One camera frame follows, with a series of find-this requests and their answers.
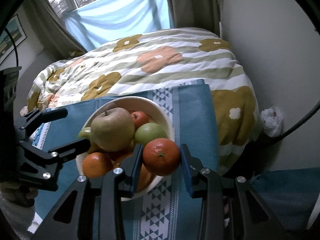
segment white bowl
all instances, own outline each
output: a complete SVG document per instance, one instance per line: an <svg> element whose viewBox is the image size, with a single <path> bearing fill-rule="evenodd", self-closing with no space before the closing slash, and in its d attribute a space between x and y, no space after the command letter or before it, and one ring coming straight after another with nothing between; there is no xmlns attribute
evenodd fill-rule
<svg viewBox="0 0 320 240"><path fill-rule="evenodd" d="M83 128L90 127L92 120L99 114L103 113L106 107L111 103L115 103L118 107L124 108L128 111L142 111L145 114L151 116L159 125L162 126L164 131L167 133L168 138L174 141L174 131L173 131L170 119L168 118L166 112L160 106L158 106L155 102L142 97L117 98L115 100L112 100L104 104L89 117L89 119L85 122ZM77 169L80 175L83 175L82 162L87 156L88 156L87 153L82 153L76 157ZM135 193L132 198L121 198L121 200L127 201L148 193L161 181L161 179L162 179L161 176L156 176L147 188L145 188L140 192Z"/></svg>

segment geometric pattern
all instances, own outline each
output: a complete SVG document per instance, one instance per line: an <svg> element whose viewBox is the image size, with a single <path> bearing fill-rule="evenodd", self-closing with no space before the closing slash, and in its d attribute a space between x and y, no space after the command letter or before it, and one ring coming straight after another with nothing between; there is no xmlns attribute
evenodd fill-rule
<svg viewBox="0 0 320 240"><path fill-rule="evenodd" d="M57 109L57 107L46 108L45 112ZM44 141L47 137L51 122L42 123L36 131L31 135L32 145L40 150L42 150Z"/></svg>
<svg viewBox="0 0 320 240"><path fill-rule="evenodd" d="M189 81L184 85L197 84L197 81ZM160 88L148 91L148 99L154 101L164 109L172 122L176 119L174 109L174 88ZM161 182L146 195L142 196L141 210L135 214L136 230L134 240L172 240L175 239L176 215L178 212L178 176L174 172L172 175L164 177Z"/></svg>
<svg viewBox="0 0 320 240"><path fill-rule="evenodd" d="M143 196L137 239L168 239L171 193L171 176L167 176Z"/></svg>
<svg viewBox="0 0 320 240"><path fill-rule="evenodd" d="M172 121L173 106L172 106L172 95L173 88L160 88L151 90L151 100L161 106L167 113L169 119Z"/></svg>

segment blue tablecloth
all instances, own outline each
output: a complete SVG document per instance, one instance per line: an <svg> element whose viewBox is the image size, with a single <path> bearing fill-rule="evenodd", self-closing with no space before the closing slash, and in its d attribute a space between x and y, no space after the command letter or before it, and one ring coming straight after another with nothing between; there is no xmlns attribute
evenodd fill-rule
<svg viewBox="0 0 320 240"><path fill-rule="evenodd" d="M286 230L304 231L320 193L320 168L271 171L252 185Z"/></svg>
<svg viewBox="0 0 320 240"><path fill-rule="evenodd" d="M186 143L191 154L203 165L217 170L218 131L209 86L203 80L192 85L149 90L132 94L158 103L167 112L178 145ZM47 151L76 140L89 116L114 97L104 97L65 106L65 119L42 125L34 145ZM44 218L55 202L77 178L75 161L64 164L56 192L40 191L36 212ZM130 239L196 239L201 211L201 199L191 199L186 192L179 167L148 194L122 202L125 236Z"/></svg>

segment beige curtain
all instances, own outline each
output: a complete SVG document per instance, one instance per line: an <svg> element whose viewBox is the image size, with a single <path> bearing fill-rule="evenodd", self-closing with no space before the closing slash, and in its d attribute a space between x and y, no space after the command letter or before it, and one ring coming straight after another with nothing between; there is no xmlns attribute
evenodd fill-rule
<svg viewBox="0 0 320 240"><path fill-rule="evenodd" d="M176 28L198 27L220 35L217 0L168 0Z"/></svg>
<svg viewBox="0 0 320 240"><path fill-rule="evenodd" d="M86 52L65 29L48 0L25 0L23 8L40 42L57 59L68 58L71 51Z"/></svg>

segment bed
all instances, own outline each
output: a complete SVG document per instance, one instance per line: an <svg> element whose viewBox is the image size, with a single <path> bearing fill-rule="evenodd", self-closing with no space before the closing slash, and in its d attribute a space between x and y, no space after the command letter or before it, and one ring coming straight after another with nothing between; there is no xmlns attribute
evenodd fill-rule
<svg viewBox="0 0 320 240"><path fill-rule="evenodd" d="M103 96L179 86L209 85L219 134L219 173L239 158L263 126L252 84L230 44L199 28L167 29L111 41L41 71L26 111Z"/></svg>

